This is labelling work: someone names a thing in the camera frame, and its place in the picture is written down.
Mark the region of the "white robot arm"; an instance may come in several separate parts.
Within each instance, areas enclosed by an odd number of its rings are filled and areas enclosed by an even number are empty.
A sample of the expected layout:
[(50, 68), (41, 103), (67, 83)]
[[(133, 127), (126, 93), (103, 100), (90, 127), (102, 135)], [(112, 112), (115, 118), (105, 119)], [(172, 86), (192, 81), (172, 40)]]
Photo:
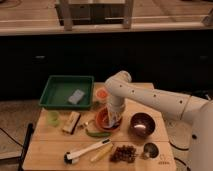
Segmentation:
[(105, 81), (109, 125), (118, 122), (131, 99), (170, 118), (192, 125), (188, 171), (213, 171), (213, 100), (170, 91), (141, 88), (131, 83), (131, 75), (120, 71)]

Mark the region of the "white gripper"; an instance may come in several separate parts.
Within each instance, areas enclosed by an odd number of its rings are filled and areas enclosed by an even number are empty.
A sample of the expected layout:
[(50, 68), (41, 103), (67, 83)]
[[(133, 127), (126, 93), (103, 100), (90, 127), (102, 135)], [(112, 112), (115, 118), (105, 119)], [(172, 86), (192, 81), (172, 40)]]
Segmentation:
[(110, 95), (107, 98), (107, 108), (110, 114), (120, 118), (125, 110), (125, 99), (122, 97)]

